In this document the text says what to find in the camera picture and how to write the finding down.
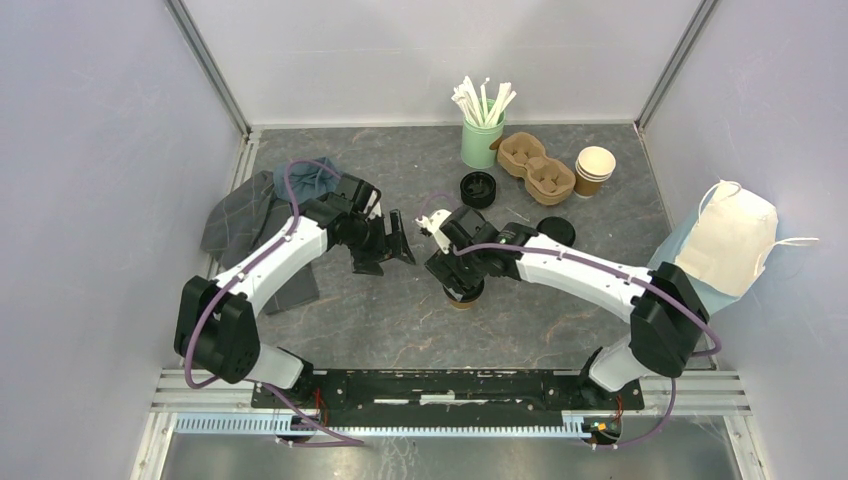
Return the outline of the left aluminium frame post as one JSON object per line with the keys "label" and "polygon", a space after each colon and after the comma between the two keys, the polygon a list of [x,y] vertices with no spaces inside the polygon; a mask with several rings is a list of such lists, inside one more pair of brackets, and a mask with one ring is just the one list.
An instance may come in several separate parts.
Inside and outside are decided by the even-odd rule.
{"label": "left aluminium frame post", "polygon": [[183,0],[165,0],[164,3],[231,122],[243,136],[249,136],[252,127],[203,39],[188,6]]}

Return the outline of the cardboard cup carrier tray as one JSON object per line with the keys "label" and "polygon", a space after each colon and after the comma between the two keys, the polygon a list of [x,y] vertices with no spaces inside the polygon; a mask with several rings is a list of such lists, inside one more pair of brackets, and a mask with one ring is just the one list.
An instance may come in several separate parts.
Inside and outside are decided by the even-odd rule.
{"label": "cardboard cup carrier tray", "polygon": [[510,176],[520,178],[529,195],[541,205],[558,205],[574,192],[574,172],[562,161],[549,157],[541,141],[527,132],[504,138],[496,160]]}

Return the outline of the light blue paper bag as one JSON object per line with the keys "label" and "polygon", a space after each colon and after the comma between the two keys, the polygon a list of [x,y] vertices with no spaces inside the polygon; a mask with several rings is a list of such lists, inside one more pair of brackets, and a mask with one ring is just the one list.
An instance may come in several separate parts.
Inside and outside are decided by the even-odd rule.
{"label": "light blue paper bag", "polygon": [[648,267],[682,269],[709,314],[738,301],[777,246],[811,246],[817,237],[779,240],[776,207],[735,181],[721,180],[655,250]]}

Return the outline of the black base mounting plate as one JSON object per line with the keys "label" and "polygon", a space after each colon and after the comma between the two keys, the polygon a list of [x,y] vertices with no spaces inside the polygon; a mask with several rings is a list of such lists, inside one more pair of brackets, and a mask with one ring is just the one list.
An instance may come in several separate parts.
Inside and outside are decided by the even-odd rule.
{"label": "black base mounting plate", "polygon": [[565,411],[645,406],[636,380],[609,393],[584,373],[552,369],[316,370],[284,394],[319,407],[333,428],[559,426]]}

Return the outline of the blue cloth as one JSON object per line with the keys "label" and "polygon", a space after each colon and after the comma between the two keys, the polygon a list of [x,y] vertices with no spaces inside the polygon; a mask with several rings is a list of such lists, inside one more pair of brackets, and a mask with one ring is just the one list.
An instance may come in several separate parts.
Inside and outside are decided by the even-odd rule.
{"label": "blue cloth", "polygon": [[341,177],[342,171],[327,157],[293,161],[273,171],[275,194],[286,202],[291,202],[291,195],[285,179],[289,181],[295,200],[302,203],[334,191]]}

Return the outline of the stack of paper cups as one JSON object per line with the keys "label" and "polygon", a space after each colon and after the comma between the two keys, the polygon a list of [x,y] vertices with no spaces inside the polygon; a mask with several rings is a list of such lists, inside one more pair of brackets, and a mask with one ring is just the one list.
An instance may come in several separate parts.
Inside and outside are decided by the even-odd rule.
{"label": "stack of paper cups", "polygon": [[575,162],[574,193],[581,197],[594,196],[611,177],[617,166],[615,156],[600,146],[588,146]]}

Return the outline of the right aluminium frame post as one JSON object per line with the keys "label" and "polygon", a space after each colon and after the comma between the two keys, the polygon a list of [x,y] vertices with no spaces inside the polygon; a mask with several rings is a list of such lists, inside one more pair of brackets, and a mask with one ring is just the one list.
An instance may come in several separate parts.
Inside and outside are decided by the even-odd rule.
{"label": "right aluminium frame post", "polygon": [[637,132],[642,135],[657,113],[665,96],[675,82],[692,49],[714,14],[719,0],[701,0],[690,18],[683,34],[677,41],[654,87],[650,91],[639,115],[634,121]]}

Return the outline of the aluminium frame post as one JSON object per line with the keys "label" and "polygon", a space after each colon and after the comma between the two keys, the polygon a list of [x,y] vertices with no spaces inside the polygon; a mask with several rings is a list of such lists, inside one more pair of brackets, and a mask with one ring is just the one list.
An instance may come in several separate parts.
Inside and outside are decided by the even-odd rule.
{"label": "aluminium frame post", "polygon": [[183,0],[165,0],[164,3],[231,122],[243,136],[249,136],[252,127],[203,39],[188,6]]}
{"label": "aluminium frame post", "polygon": [[657,113],[665,96],[675,82],[692,49],[714,14],[719,0],[701,0],[690,18],[683,34],[677,41],[654,87],[650,91],[639,115],[634,121],[637,132],[642,135]]}

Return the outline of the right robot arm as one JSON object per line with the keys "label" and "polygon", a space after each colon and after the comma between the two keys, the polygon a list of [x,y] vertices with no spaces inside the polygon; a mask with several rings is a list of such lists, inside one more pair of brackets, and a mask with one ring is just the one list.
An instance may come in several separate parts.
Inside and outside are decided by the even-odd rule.
{"label": "right robot arm", "polygon": [[526,225],[497,229],[467,206],[415,222],[437,245],[426,269],[456,300],[479,294],[489,277],[505,277],[563,291],[628,325],[628,334],[601,349],[577,382],[580,400],[591,408],[606,406],[632,380],[680,377],[709,329],[692,282],[672,263],[649,268],[604,260]]}

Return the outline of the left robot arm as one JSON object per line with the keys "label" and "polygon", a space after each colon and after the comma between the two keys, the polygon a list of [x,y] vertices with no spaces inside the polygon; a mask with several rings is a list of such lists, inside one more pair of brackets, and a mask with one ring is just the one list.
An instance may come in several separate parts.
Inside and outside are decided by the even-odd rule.
{"label": "left robot arm", "polygon": [[382,263],[390,259],[415,264],[400,212],[382,212],[380,200],[379,189],[344,174],[334,191],[304,201],[244,261],[213,279],[187,281],[174,337],[187,384],[204,387],[190,372],[200,367],[230,384],[272,384],[288,406],[306,405],[314,394],[314,381],[304,374],[307,362],[261,342],[256,317],[296,273],[336,245],[349,249],[356,274],[380,276]]}

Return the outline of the stack of black lids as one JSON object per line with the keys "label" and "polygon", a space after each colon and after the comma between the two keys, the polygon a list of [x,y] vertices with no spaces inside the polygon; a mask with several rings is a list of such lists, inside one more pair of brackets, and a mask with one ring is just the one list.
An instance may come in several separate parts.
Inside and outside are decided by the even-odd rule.
{"label": "stack of black lids", "polygon": [[464,205],[481,210],[490,207],[497,195],[497,182],[489,173],[474,171],[466,174],[459,183]]}

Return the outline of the grey checked cloth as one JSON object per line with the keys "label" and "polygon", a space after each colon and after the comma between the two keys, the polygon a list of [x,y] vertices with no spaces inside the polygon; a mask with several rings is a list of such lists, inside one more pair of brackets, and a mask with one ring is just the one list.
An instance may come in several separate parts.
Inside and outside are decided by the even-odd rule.
{"label": "grey checked cloth", "polygon": [[[270,240],[291,217],[290,204],[277,197],[273,174],[260,171],[224,197],[210,212],[200,242],[225,270]],[[312,267],[306,265],[263,306],[273,315],[319,299]]]}

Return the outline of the green straw holder cup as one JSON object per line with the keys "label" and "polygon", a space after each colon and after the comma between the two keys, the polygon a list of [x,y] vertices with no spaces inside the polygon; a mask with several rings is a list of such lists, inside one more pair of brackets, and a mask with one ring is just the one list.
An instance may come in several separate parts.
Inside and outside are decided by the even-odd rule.
{"label": "green straw holder cup", "polygon": [[482,170],[494,165],[503,139],[504,123],[504,113],[494,127],[475,126],[468,120],[463,122],[460,156],[467,166]]}

